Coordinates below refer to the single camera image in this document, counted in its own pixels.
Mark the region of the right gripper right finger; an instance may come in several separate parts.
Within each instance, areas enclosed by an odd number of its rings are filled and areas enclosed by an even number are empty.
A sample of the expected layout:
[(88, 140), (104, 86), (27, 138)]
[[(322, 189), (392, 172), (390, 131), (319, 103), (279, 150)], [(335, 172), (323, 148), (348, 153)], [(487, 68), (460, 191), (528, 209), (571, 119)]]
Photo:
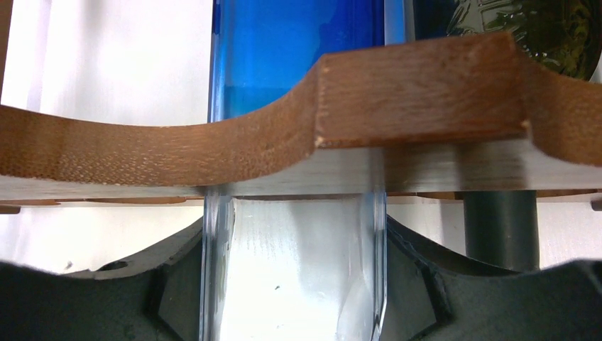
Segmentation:
[(601, 263), (518, 273), (387, 219), (382, 340), (600, 340)]

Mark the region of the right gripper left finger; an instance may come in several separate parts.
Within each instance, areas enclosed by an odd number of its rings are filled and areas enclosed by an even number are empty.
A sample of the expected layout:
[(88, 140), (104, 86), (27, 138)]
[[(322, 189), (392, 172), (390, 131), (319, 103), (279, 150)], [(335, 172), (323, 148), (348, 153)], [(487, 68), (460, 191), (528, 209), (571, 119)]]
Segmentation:
[(198, 340), (202, 228), (96, 271), (1, 264), (2, 340)]

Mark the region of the blue square bottle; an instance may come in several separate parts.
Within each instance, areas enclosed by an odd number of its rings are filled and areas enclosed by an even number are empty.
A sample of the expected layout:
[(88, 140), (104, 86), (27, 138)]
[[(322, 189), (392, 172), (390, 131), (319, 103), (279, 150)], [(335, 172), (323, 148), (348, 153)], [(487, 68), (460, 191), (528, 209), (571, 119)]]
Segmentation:
[[(385, 43), (384, 1), (215, 1), (208, 120), (283, 98), (326, 53)], [(201, 340), (379, 340), (386, 198), (374, 151), (315, 152), (209, 191)]]

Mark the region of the brown wooden wine rack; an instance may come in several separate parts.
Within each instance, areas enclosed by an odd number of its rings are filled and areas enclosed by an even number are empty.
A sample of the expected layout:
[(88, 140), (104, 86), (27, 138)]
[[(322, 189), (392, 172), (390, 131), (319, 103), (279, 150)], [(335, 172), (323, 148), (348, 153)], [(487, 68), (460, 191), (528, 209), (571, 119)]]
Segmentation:
[(192, 126), (1, 107), (1, 209), (171, 204), (315, 152), (378, 153), (390, 195), (601, 189), (601, 86), (551, 72), (509, 33), (326, 55), (283, 98)]

